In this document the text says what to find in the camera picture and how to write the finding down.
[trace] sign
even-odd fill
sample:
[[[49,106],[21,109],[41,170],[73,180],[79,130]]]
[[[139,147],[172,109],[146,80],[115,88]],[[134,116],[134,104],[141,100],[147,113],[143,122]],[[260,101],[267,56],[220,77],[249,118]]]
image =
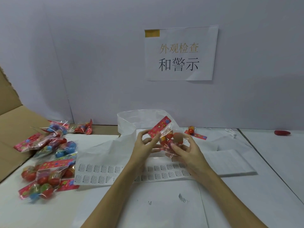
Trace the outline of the sign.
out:
[[[218,26],[145,32],[148,81],[212,80]]]

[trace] white paper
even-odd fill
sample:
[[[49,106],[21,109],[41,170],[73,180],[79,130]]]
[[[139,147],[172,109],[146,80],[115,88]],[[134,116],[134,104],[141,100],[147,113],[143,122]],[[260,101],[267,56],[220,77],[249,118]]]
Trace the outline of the white paper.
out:
[[[149,81],[212,80],[218,26],[162,29],[145,38]]]
[[[85,222],[108,189],[90,190],[81,202],[71,228],[79,228]],[[208,228],[195,181],[133,184],[130,193],[116,226],[118,228]]]
[[[205,152],[204,156],[211,168],[221,177],[256,174],[256,171],[235,150]],[[75,185],[109,186],[123,170],[123,165],[100,164],[98,159],[77,161]],[[150,157],[145,168],[135,178],[135,182],[156,182],[193,179],[186,167],[172,162],[168,157]]]

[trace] yellow tape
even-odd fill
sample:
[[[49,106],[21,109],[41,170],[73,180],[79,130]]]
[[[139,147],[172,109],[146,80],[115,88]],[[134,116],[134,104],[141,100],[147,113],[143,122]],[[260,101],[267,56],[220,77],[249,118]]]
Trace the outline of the yellow tape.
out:
[[[159,35],[160,35],[159,29],[145,30],[145,38],[159,37]]]

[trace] left hand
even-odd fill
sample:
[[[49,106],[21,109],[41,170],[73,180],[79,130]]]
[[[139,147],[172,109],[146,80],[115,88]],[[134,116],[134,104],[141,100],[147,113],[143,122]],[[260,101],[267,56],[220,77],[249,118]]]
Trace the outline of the left hand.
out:
[[[162,145],[157,144],[161,134],[158,133],[155,137],[146,138],[142,140],[143,135],[147,134],[150,130],[144,130],[138,133],[137,140],[135,142],[132,155],[130,157],[129,163],[140,168],[146,162],[146,159],[149,157],[150,153],[159,152]]]

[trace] hand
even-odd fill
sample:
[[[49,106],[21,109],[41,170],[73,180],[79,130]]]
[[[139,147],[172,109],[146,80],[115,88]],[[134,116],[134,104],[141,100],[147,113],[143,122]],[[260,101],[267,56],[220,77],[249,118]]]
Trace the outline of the hand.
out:
[[[190,146],[180,145],[177,146],[172,144],[171,147],[175,151],[175,153],[179,156],[172,156],[169,153],[166,153],[167,157],[172,156],[173,161],[179,161],[186,165],[189,173],[194,177],[196,181],[205,184],[204,177],[209,172],[213,172],[212,168],[209,166],[206,161],[203,153],[201,152],[199,146],[193,140],[192,136],[188,134],[183,134],[183,137],[188,139]]]
[[[145,140],[142,140],[143,135],[147,134],[149,131],[150,130],[144,130],[138,133],[137,140],[129,160],[129,163],[139,168],[145,164],[150,153],[159,152],[162,147],[162,145],[157,144],[161,137],[160,133],[156,134],[153,139],[146,138]]]

